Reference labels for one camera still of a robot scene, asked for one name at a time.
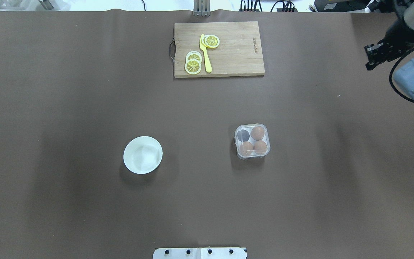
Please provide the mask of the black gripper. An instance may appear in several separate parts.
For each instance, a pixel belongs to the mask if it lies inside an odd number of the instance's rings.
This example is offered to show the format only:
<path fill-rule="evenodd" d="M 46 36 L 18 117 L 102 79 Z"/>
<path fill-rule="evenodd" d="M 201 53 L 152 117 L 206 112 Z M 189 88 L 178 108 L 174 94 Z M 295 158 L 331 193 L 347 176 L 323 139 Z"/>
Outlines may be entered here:
<path fill-rule="evenodd" d="M 366 69 L 372 71 L 381 63 L 401 57 L 405 51 L 413 47 L 414 28 L 406 23 L 404 16 L 398 16 L 378 44 L 364 47 L 368 58 L 368 62 L 365 64 Z"/>

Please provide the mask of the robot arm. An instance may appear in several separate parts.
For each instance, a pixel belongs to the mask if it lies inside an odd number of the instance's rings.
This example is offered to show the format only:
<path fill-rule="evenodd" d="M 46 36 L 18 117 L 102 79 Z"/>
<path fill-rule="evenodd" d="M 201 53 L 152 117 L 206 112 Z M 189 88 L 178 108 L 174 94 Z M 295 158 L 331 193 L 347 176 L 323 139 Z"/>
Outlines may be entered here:
<path fill-rule="evenodd" d="M 366 69 L 371 71 L 384 62 L 395 61 L 389 73 L 391 88 L 414 103 L 414 0 L 387 0 L 396 13 L 396 21 L 383 39 L 364 47 Z"/>

